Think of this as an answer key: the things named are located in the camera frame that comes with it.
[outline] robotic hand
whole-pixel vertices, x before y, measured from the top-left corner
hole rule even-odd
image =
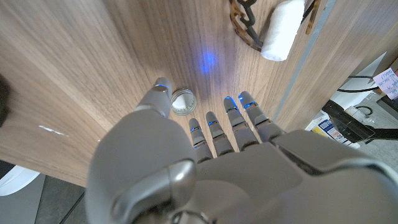
[[[101,140],[86,190],[90,223],[398,223],[398,174],[373,158],[306,131],[285,133],[244,91],[224,100],[239,151],[206,115],[213,158],[198,121],[167,119],[171,84],[160,78]]]

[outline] white cloth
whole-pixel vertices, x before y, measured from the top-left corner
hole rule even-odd
[[[271,15],[261,55],[277,62],[287,59],[304,13],[304,0],[280,3]]]

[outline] white paper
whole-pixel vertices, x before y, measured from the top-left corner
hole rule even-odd
[[[381,91],[387,94],[388,98],[398,98],[398,76],[391,68],[373,77]]]

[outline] gray floor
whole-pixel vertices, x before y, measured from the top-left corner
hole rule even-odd
[[[35,224],[88,223],[84,195],[79,201],[84,191],[84,187],[46,176]]]
[[[374,121],[371,122],[372,126],[375,128],[398,128],[398,120],[376,104],[376,100],[379,98],[380,96],[372,93],[360,104],[370,106],[374,110],[370,116]],[[360,144],[361,147],[358,150],[384,161],[398,171],[398,141],[375,140],[367,145],[363,142]],[[84,197],[77,203],[84,190],[83,187],[46,177],[36,224],[87,223]]]
[[[369,118],[374,121],[370,123],[374,128],[398,128],[398,120],[376,103],[380,98],[381,96],[371,93],[358,106],[368,106],[373,109],[373,114]],[[398,141],[374,140],[369,144],[363,142],[359,144],[360,151],[380,159],[398,172]]]

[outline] brown object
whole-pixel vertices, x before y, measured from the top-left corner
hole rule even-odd
[[[315,22],[315,18],[317,17],[317,13],[318,13],[318,9],[319,9],[319,5],[321,4],[321,0],[314,0],[314,4],[313,4],[313,9],[311,12],[311,17],[310,20],[308,22],[308,26],[307,26],[307,30],[305,30],[305,34],[310,34],[312,27],[313,27],[313,23]]]
[[[265,30],[280,2],[256,3],[253,13],[264,15],[256,30]],[[333,8],[279,116],[282,128],[307,124],[377,40],[397,29],[385,16],[397,10],[396,1],[353,4]],[[0,159],[85,185],[98,141],[158,77],[194,92],[195,111],[170,116],[187,133],[192,117],[205,126],[207,111],[228,127],[223,98],[237,100],[243,90],[272,118],[310,38],[305,29],[288,59],[272,62],[235,34],[228,1],[1,1],[0,73],[11,94]]]

